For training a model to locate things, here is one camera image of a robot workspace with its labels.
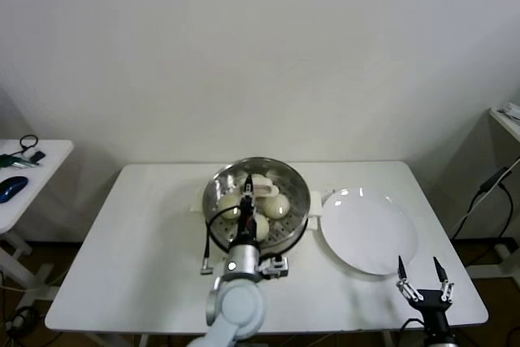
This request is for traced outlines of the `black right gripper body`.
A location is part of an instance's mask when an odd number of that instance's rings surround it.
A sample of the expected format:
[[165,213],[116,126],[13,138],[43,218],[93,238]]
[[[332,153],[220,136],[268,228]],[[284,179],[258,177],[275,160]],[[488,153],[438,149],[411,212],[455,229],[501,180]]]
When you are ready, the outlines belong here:
[[441,299],[440,290],[419,289],[422,299],[412,298],[410,305],[422,315],[427,335],[448,335],[449,323],[446,311],[451,306],[448,301]]

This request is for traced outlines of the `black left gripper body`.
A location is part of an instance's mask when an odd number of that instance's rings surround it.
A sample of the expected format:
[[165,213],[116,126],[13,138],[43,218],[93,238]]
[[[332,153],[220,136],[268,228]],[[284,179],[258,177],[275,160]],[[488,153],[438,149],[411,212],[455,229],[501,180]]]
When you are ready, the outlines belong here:
[[240,202],[240,217],[237,223],[237,242],[257,244],[257,223],[254,219],[254,205],[251,201]]

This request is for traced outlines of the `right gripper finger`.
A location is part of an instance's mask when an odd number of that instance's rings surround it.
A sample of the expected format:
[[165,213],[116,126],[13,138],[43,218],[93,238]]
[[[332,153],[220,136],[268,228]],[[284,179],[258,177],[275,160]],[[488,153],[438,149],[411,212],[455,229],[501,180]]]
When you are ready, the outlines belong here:
[[421,301],[421,294],[419,291],[414,288],[407,277],[407,274],[405,272],[405,265],[402,261],[401,256],[398,257],[398,281],[396,283],[396,286],[398,290],[400,291],[401,295],[404,297],[407,301]]
[[441,301],[452,302],[453,286],[454,283],[449,281],[446,270],[442,267],[439,260],[435,258],[435,271],[438,279],[441,283]]

